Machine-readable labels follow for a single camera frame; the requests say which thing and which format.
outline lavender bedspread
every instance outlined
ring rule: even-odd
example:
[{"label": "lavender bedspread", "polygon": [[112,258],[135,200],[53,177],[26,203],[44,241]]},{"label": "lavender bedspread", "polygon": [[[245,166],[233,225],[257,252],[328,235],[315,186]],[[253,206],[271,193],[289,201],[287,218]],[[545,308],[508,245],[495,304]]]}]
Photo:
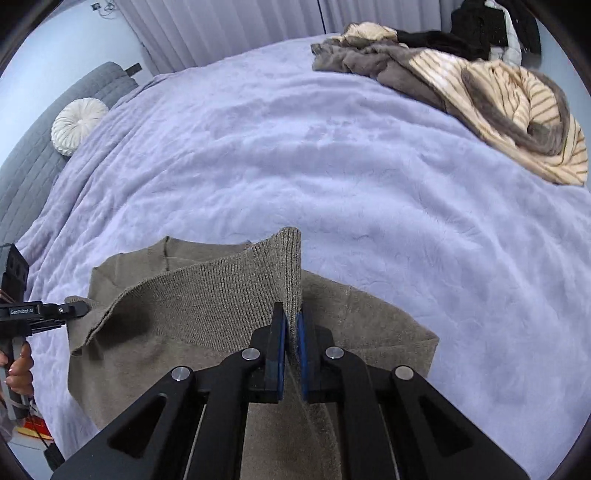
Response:
[{"label": "lavender bedspread", "polygon": [[[68,162],[18,247],[32,299],[165,235],[303,233],[303,267],[400,306],[440,339],[430,382],[545,480],[591,411],[591,194],[555,186],[451,116],[288,41],[157,77]],[[33,339],[66,457],[96,433],[67,392],[65,329]]]}]

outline quilted headboard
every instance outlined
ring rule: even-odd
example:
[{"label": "quilted headboard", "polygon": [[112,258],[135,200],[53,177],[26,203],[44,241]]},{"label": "quilted headboard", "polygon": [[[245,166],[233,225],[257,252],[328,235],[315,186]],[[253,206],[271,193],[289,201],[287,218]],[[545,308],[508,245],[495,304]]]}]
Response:
[{"label": "quilted headboard", "polygon": [[0,245],[16,242],[41,213],[67,157],[51,144],[51,126],[68,103],[98,98],[109,108],[138,84],[116,63],[94,69],[35,121],[0,167]]}]

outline metal screw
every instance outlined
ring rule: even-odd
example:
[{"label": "metal screw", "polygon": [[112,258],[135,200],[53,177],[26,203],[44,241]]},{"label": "metal screw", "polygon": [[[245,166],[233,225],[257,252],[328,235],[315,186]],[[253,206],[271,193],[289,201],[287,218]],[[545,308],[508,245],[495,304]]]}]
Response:
[{"label": "metal screw", "polygon": [[242,358],[244,360],[256,360],[261,356],[261,353],[256,348],[245,348],[242,351]]},{"label": "metal screw", "polygon": [[177,382],[180,382],[189,378],[190,374],[191,372],[187,367],[177,367],[173,370],[172,376]]},{"label": "metal screw", "polygon": [[401,365],[394,370],[394,375],[396,375],[400,380],[410,380],[414,377],[413,369],[407,367],[406,365]]},{"label": "metal screw", "polygon": [[345,352],[343,352],[343,349],[337,346],[330,346],[326,349],[326,356],[332,358],[332,360],[343,358],[344,354]]}]

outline striped garment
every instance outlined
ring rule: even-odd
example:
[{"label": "striped garment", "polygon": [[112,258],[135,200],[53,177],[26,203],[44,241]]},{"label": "striped garment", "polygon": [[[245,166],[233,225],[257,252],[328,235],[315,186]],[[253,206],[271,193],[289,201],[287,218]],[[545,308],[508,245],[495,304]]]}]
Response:
[{"label": "striped garment", "polygon": [[566,141],[558,155],[542,155],[519,147],[508,135],[493,128],[475,107],[462,80],[468,71],[500,112],[524,132],[530,122],[558,125],[558,104],[552,90],[523,67],[501,60],[469,62],[437,50],[425,49],[413,57],[410,67],[435,87],[480,133],[491,147],[502,151],[529,171],[558,184],[584,185],[587,180],[587,146],[583,130],[570,115]]},{"label": "striped garment", "polygon": [[389,38],[390,40],[397,41],[398,34],[396,30],[390,27],[385,27],[384,25],[378,25],[373,22],[363,22],[360,24],[351,23],[345,29],[345,33],[343,35],[336,35],[331,37],[334,40],[349,40],[352,37],[359,37],[365,38],[367,40],[383,40],[385,38]]}]

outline knit sweater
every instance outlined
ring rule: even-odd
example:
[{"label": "knit sweater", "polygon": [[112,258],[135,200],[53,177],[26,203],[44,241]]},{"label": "knit sweater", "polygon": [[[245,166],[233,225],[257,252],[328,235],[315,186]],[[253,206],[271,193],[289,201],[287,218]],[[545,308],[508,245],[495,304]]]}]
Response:
[{"label": "knit sweater", "polygon": [[[205,245],[166,237],[95,268],[91,306],[68,323],[69,388],[106,426],[177,365],[203,369],[248,346],[283,302],[290,340],[302,302],[337,345],[367,363],[428,373],[438,339],[408,314],[369,294],[302,271],[300,233],[282,229],[257,244]],[[78,297],[67,301],[80,300]],[[335,416],[304,404],[288,346],[284,400],[249,407],[241,478],[339,479]]]}]

